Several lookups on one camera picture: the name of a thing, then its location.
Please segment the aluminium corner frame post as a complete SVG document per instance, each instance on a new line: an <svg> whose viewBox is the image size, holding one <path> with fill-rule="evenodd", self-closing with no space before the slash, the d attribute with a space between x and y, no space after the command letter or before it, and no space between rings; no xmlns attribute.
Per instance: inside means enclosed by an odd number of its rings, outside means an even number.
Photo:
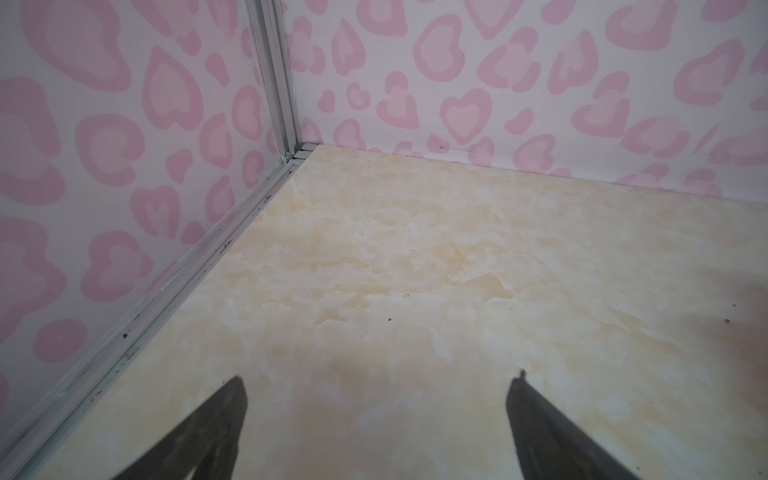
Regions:
<svg viewBox="0 0 768 480"><path fill-rule="evenodd" d="M288 162L301 149L286 31L280 1L246 0L256 57L267 95L279 156Z"/></svg>

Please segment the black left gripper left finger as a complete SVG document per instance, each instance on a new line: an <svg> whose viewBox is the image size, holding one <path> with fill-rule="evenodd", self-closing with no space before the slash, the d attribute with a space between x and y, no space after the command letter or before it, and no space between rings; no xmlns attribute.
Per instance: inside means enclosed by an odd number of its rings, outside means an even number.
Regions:
<svg viewBox="0 0 768 480"><path fill-rule="evenodd" d="M238 456L248 398L234 376L118 479L230 479Z"/></svg>

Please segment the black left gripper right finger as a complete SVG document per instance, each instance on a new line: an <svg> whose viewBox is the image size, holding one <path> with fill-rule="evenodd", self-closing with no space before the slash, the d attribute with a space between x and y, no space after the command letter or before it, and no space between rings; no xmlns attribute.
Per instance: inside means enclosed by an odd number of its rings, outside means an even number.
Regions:
<svg viewBox="0 0 768 480"><path fill-rule="evenodd" d="M506 412L525 479L638 479L539 393L524 370L511 381Z"/></svg>

